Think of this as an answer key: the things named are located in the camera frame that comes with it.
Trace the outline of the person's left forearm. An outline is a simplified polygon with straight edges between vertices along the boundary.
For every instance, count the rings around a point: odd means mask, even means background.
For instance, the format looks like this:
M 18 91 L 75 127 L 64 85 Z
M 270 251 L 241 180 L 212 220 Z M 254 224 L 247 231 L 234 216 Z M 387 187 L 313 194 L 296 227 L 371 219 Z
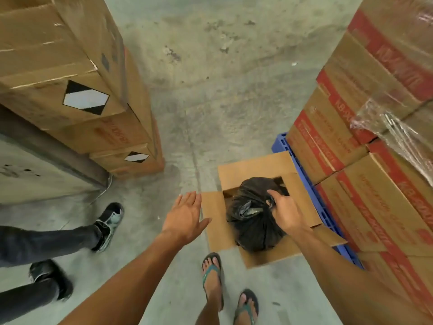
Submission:
M 138 325 L 174 257 L 192 240 L 163 231 L 58 325 Z

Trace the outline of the blue plastic pallet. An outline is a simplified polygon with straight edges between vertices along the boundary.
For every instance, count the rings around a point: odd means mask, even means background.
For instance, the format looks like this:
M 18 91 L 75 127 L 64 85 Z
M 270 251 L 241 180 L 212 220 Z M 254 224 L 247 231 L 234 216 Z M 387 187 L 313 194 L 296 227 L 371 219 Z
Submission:
M 288 144 L 286 140 L 286 135 L 287 133 L 285 132 L 285 133 L 280 133 L 276 136 L 275 141 L 272 145 L 272 152 L 273 153 L 279 153 L 284 151 L 289 152 L 291 159 L 294 162 L 295 168 L 297 172 L 300 174 L 300 179 L 303 182 L 322 222 L 325 224 L 325 226 L 328 229 L 332 230 L 334 233 L 336 233 L 337 235 L 345 239 L 342 230 L 334 221 L 331 213 L 329 212 L 327 206 L 325 205 L 322 198 L 320 197 L 317 189 L 315 188 L 309 176 L 306 174 L 306 171 L 303 169 L 300 161 L 298 160 L 295 153 L 293 152 L 290 145 Z M 348 243 L 337 245 L 336 247 L 334 247 L 334 249 L 344 258 L 352 262 L 354 265 L 358 266 L 360 269 L 364 269 L 356 252 L 349 246 Z

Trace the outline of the person's leg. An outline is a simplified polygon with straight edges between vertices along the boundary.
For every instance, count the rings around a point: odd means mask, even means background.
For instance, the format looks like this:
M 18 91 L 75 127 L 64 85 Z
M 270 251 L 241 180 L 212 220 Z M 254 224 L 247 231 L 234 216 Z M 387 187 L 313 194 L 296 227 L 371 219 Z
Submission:
M 94 249 L 102 238 L 95 225 L 34 231 L 0 226 L 0 268 L 16 267 Z
M 209 288 L 213 286 L 211 277 L 208 278 L 206 284 L 210 286 Z M 195 325 L 219 325 L 219 308 L 217 303 L 217 293 L 213 292 L 198 315 Z
M 0 292 L 0 325 L 56 301 L 60 289 L 54 279 L 44 279 Z

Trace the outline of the person's right hand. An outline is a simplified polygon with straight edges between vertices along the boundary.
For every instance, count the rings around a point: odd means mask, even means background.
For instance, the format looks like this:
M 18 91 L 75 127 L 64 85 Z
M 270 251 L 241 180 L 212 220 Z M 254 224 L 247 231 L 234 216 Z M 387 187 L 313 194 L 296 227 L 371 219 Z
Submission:
M 305 222 L 302 212 L 291 196 L 284 196 L 284 199 L 272 214 L 278 226 L 292 237 L 301 233 L 313 232 Z

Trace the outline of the cardboard box small diamond label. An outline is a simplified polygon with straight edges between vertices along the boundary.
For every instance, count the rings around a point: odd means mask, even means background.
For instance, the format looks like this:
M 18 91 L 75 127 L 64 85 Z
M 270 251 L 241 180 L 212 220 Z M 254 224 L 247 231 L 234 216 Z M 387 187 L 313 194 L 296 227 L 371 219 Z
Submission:
M 163 157 L 161 139 L 154 115 L 152 124 L 144 126 L 134 113 L 114 115 L 101 119 L 93 129 L 99 142 L 108 150 L 90 153 L 89 157 L 108 172 L 143 163 L 146 159 Z

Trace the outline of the person's right forearm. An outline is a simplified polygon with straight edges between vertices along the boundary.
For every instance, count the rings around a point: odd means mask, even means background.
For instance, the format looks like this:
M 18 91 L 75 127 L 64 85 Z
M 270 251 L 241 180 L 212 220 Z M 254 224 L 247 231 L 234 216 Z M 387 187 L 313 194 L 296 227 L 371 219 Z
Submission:
M 433 325 L 433 318 L 324 243 L 312 229 L 288 234 L 343 325 Z

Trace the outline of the cardboard box faint red print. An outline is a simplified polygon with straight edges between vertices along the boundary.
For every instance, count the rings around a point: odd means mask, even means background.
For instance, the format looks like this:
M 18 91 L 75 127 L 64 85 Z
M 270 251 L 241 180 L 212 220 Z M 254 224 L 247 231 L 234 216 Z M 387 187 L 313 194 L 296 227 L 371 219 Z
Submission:
M 149 90 L 127 47 L 124 48 L 127 67 L 127 111 L 70 125 L 46 133 L 79 154 L 98 153 L 147 143 L 156 156 L 155 125 L 151 112 Z

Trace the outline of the dark grey beam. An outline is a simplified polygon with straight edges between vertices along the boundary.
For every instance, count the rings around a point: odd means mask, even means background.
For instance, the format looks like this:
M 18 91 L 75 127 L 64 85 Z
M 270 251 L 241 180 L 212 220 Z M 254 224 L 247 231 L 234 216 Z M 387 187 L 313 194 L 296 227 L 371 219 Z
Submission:
M 108 172 L 88 156 L 73 151 L 1 104 L 0 136 L 11 139 L 62 171 L 76 175 L 99 189 L 109 185 Z

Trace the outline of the open brown cardboard box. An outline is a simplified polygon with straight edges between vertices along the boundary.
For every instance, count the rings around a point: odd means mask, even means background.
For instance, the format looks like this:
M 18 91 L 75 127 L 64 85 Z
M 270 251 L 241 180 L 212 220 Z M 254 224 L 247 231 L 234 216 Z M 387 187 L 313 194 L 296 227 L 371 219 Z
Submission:
M 222 191 L 203 192 L 201 195 L 203 217 L 212 219 L 206 228 L 212 252 L 237 247 L 234 231 L 226 221 L 226 207 L 229 197 L 234 195 L 241 183 L 252 177 L 281 179 L 305 216 L 306 223 L 322 241 L 329 246 L 347 243 L 320 219 L 306 186 L 301 181 L 300 170 L 295 168 L 295 162 L 288 151 L 220 165 L 218 176 Z

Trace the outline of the low plain cardboard box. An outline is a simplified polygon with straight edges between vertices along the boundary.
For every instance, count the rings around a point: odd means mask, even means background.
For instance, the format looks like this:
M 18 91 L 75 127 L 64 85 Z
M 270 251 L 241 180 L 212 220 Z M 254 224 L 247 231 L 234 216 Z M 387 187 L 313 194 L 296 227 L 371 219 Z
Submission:
M 115 169 L 110 172 L 116 179 L 127 180 L 140 178 L 150 174 L 163 172 L 165 168 L 165 158 L 146 159 L 143 163 L 136 163 L 124 168 Z

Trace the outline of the stack of red-printed cardboard boxes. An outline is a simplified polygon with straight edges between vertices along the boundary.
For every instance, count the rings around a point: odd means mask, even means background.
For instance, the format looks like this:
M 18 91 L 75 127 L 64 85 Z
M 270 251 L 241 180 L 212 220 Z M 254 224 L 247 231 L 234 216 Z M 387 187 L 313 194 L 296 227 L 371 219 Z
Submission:
M 363 0 L 286 135 L 363 267 L 433 317 L 433 188 L 350 121 L 377 94 L 433 96 L 433 0 Z

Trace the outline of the black plastic bag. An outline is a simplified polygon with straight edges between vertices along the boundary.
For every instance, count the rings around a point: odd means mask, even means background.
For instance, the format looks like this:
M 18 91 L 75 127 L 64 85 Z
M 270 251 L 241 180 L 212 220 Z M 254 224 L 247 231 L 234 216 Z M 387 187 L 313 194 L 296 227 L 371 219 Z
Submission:
M 276 223 L 276 202 L 268 190 L 289 196 L 281 178 L 253 177 L 231 191 L 224 192 L 226 221 L 236 244 L 248 252 L 274 248 L 286 233 Z

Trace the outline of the beige panel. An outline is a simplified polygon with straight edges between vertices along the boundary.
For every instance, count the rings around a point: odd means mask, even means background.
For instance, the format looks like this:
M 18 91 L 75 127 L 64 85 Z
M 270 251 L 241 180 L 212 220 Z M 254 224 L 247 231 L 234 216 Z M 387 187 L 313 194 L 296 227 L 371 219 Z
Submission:
M 0 136 L 0 205 L 20 204 L 101 190 L 102 180 Z

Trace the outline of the large cardboard box diamond label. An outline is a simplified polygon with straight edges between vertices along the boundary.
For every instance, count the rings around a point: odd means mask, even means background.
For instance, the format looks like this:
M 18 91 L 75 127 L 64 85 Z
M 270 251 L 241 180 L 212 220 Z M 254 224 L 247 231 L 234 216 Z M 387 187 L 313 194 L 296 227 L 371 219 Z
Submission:
M 41 130 L 126 112 L 123 47 L 104 0 L 0 0 L 0 104 Z

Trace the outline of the clear plastic wrap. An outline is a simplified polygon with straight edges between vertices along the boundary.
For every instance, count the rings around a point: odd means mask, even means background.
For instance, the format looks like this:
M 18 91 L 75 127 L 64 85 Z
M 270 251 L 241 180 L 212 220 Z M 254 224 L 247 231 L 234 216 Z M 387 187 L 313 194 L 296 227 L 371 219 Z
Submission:
M 354 115 L 350 127 L 382 139 L 433 188 L 433 96 L 410 109 L 397 96 L 374 95 Z

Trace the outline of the person's left hand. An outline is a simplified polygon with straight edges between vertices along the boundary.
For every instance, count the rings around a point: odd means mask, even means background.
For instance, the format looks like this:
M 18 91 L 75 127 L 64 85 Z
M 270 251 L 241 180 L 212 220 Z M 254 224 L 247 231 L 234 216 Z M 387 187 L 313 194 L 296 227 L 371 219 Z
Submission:
M 167 213 L 161 233 L 167 235 L 178 246 L 185 246 L 194 241 L 198 234 L 201 220 L 202 195 L 195 191 L 179 195 L 171 210 Z

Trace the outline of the person's left leg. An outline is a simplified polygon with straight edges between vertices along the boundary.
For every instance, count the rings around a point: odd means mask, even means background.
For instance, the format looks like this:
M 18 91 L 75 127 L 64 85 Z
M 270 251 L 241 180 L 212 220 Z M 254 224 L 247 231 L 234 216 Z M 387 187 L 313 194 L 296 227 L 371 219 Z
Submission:
M 213 286 L 211 277 L 208 278 L 206 284 L 210 286 L 209 288 Z M 213 292 L 198 315 L 195 325 L 219 325 L 219 308 L 217 303 L 217 293 Z

